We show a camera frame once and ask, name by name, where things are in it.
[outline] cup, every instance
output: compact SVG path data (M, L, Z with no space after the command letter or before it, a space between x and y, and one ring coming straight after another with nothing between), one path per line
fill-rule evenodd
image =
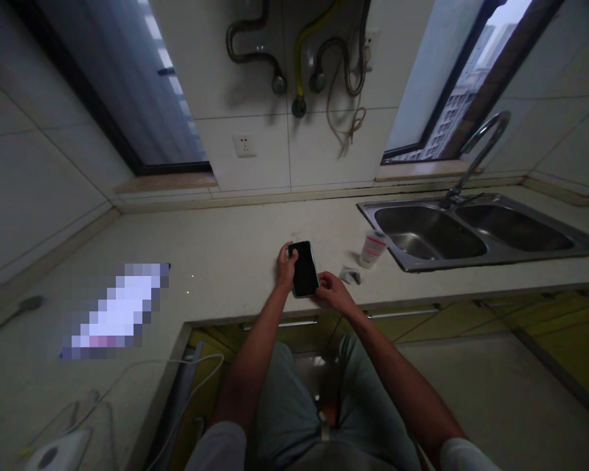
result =
M388 235L378 230L371 230L366 233L365 244L360 253L360 266L371 268L378 261L378 258L388 247L390 239Z

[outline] smartphone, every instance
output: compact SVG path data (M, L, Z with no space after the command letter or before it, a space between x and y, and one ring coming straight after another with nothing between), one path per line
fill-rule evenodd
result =
M295 249L299 253L299 258L294 263L293 294L295 298L309 298L314 296L316 288L320 286L312 246L309 241L290 244L288 257L293 255Z

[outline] countertop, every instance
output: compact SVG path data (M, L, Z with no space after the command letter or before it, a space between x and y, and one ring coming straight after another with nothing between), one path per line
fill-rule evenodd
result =
M589 207L573 207L521 186L488 192L500 192L589 233ZM178 355L185 340L180 338L184 323L223 322L259 313L274 285L275 259L284 242L311 241L318 270L338 273L343 264L356 266L370 229L356 203L439 195L442 192L121 217L21 297L43 295L47 302L40 310L0 330L0 468L12 468L18 450L71 401L84 400L91 389L103 392L133 362ZM96 300L105 299L125 263L166 262L171 264L170 285L162 290L159 312L144 327L141 347L117 349L115 358L108 360L59 358L73 326ZM361 307L375 308L581 286L589 283L589 257L405 273L385 252L374 268L361 273L363 284L348 289ZM285 315L317 309L310 299L290 296ZM127 466L134 449L148 447L149 433L143 431L156 426L160 413L154 398L165 397L174 370L162 364L137 366L108 396L120 468ZM83 469L111 467L110 424L102 408L86 422L94 428L94 438ZM54 436L49 429L41 442Z

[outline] faucet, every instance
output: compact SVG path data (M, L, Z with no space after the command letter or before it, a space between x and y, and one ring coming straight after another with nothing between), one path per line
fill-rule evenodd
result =
M463 146L463 148L460 150L459 156L461 156L462 154L470 153L471 149L475 147L478 141L481 140L481 138L486 133L488 133L493 126L497 125L497 129L491 136L491 139L489 139L489 141L486 143L486 146L484 146L484 148L480 151L480 154L478 154L476 160L474 160L473 163L469 166L469 168L467 169L465 174L460 178L458 183L456 183L456 185L447 192L443 199L439 201L438 206L440 208L449 209L451 208L452 204L463 205L481 195L480 194L472 196L470 198L463 198L462 196L460 196L460 192L463 190L463 186L465 186L465 183L467 183L469 177L471 177L473 172L476 171L476 168L478 168L478 166L482 163L482 161L491 151L496 142L499 141L499 138L502 137L502 134L504 134L504 131L506 130L506 127L508 126L509 122L510 111L502 111L501 113L497 113L486 123L484 123L482 127L479 130L477 130L473 136L471 136L471 139L469 139L467 143Z

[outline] stainless steel sink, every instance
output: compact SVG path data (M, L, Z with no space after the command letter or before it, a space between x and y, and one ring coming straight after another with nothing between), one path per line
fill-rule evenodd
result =
M589 255L589 235L500 194L443 209L440 199L357 206L405 271Z

